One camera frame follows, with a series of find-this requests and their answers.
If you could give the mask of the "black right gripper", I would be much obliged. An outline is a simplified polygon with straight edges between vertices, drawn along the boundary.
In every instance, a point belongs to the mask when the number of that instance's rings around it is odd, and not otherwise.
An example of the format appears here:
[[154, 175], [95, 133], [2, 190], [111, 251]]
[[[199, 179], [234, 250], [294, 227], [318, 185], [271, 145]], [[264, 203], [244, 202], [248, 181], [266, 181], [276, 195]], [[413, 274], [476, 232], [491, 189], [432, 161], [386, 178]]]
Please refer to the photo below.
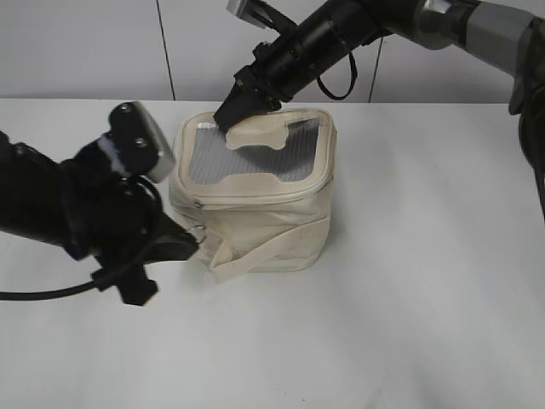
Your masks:
[[[362, 1], [327, 1], [299, 24], [271, 7], [272, 30], [278, 38], [259, 43], [253, 50], [254, 62], [235, 74], [235, 84], [214, 113], [220, 129], [279, 110], [312, 82], [331, 100], [345, 100], [359, 76], [353, 51], [383, 35]], [[336, 95], [322, 75], [344, 58], [349, 61], [350, 82], [345, 93]]]

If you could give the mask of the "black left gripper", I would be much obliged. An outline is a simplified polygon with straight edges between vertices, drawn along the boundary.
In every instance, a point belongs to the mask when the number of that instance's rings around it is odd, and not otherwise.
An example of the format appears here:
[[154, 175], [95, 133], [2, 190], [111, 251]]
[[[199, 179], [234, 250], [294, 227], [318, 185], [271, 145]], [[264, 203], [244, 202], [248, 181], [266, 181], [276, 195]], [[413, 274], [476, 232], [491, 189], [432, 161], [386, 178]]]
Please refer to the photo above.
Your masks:
[[198, 242], [165, 214], [156, 183], [119, 175], [111, 153], [109, 140], [96, 140], [59, 165], [63, 247], [74, 259], [92, 256], [100, 265], [89, 282], [59, 296], [114, 287], [123, 303], [143, 306], [158, 293], [146, 265], [187, 261]]

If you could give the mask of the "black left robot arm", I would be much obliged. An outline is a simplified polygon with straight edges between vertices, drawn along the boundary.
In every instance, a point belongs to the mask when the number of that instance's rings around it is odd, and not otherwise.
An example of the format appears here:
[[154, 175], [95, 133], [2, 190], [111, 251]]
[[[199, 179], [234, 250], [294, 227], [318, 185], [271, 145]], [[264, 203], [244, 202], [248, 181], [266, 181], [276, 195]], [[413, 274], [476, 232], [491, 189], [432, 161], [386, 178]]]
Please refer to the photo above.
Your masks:
[[2, 300], [11, 302], [114, 287], [123, 303], [142, 306], [158, 292], [146, 265], [187, 261], [199, 247], [193, 234], [165, 214], [147, 177], [115, 173], [95, 144], [56, 163], [6, 135], [1, 136], [1, 230], [60, 247], [76, 261], [92, 256], [100, 265], [81, 285], [2, 292]]

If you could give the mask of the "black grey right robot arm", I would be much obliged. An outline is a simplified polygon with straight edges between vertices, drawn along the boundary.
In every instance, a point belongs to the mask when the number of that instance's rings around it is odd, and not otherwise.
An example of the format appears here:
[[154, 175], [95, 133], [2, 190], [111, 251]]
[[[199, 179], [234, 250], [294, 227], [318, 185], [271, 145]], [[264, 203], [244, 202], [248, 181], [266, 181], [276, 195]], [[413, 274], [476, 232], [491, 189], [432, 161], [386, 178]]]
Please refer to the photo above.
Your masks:
[[234, 76], [215, 112], [221, 130], [275, 112], [360, 46], [396, 34], [425, 49], [456, 46], [513, 78], [508, 110], [519, 118], [519, 143], [544, 189], [544, 20], [485, 1], [328, 1], [294, 22], [263, 1], [231, 1], [231, 14], [277, 32]]

